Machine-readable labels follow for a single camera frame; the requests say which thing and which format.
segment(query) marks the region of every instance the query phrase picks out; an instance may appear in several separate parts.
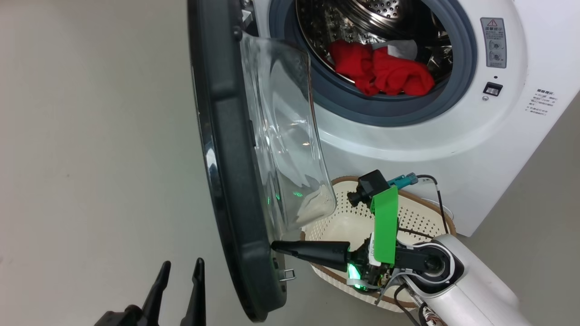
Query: transparent glass bowl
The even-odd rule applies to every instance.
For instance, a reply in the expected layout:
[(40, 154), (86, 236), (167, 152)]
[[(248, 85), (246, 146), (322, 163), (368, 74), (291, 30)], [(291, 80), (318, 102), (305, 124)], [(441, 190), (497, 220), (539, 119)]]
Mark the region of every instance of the transparent glass bowl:
[(244, 34), (242, 66), (265, 218), (279, 240), (332, 214), (336, 198), (318, 138), (308, 54)]

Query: washing machine door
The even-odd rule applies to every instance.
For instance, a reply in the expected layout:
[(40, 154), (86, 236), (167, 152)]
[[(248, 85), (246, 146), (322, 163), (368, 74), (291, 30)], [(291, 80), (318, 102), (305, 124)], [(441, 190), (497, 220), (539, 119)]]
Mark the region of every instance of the washing machine door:
[(335, 208), (314, 119), (309, 58), (244, 33), (238, 0), (189, 0), (188, 23), (224, 254), (246, 314), (264, 321), (285, 304), (293, 276), (270, 243)]

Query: laundry basket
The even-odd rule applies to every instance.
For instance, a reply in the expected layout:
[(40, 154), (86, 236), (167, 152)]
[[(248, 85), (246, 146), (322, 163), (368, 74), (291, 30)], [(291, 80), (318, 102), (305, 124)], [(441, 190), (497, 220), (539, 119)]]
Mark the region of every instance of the laundry basket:
[[(351, 249), (355, 250), (374, 230), (375, 217), (366, 205), (352, 207), (346, 194), (355, 191), (357, 177), (345, 176), (332, 181), (332, 187), (336, 194), (336, 210), (325, 218), (308, 224), (302, 228), (301, 240), (307, 241), (349, 241)], [(413, 230), (432, 237), (445, 233), (440, 210), (434, 204), (427, 202), (406, 191), (399, 190), (399, 226), (402, 229)], [(445, 215), (447, 227), (452, 235), (456, 235), (453, 221)], [(399, 231), (397, 239), (406, 244), (429, 241), (430, 239), (416, 234)], [(314, 272), (326, 282), (340, 290), (355, 296), (363, 301), (374, 304), (379, 294), (362, 294), (346, 285), (347, 273), (330, 269), (317, 264), (312, 264)], [(397, 287), (387, 289), (379, 307), (392, 311), (402, 312), (394, 304), (393, 295)], [(402, 291), (397, 297), (401, 305), (408, 309), (416, 308), (408, 292)]]

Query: green bracket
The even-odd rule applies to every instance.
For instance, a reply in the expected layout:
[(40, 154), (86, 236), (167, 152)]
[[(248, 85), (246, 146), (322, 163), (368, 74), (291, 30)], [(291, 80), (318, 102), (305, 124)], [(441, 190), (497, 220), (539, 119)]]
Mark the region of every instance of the green bracket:
[(372, 197), (371, 213), (375, 214), (375, 259), (395, 263), (398, 228), (398, 189), (391, 187)]

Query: white washing machine body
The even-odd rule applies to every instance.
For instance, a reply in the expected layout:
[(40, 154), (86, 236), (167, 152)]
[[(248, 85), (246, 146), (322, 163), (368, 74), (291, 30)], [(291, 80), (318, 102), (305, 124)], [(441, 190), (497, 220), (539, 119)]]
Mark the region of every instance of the white washing machine body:
[[(580, 4), (562, 0), (460, 0), (477, 43), (473, 80), (449, 110), (419, 124), (380, 127), (354, 122), (315, 104), (332, 178), (380, 169), (437, 178), (458, 232), (470, 236), (511, 184), (580, 89)], [(271, 0), (254, 0), (261, 37), (270, 37)], [(487, 66), (486, 18), (502, 19), (505, 68)], [(488, 82), (503, 86), (484, 93)], [(435, 200), (429, 185), (410, 192)]]

